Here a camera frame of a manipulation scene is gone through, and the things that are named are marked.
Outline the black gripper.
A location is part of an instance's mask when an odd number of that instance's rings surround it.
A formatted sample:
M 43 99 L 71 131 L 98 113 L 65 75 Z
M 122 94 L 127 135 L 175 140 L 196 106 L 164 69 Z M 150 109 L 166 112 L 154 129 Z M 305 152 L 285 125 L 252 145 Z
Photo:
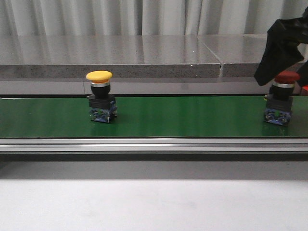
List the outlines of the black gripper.
M 278 19 L 267 32 L 267 43 L 263 57 L 254 74 L 258 85 L 264 86 L 279 73 L 304 60 L 298 50 L 299 44 L 308 43 L 308 8 L 301 17 Z M 308 64 L 297 70 L 298 85 L 308 85 Z

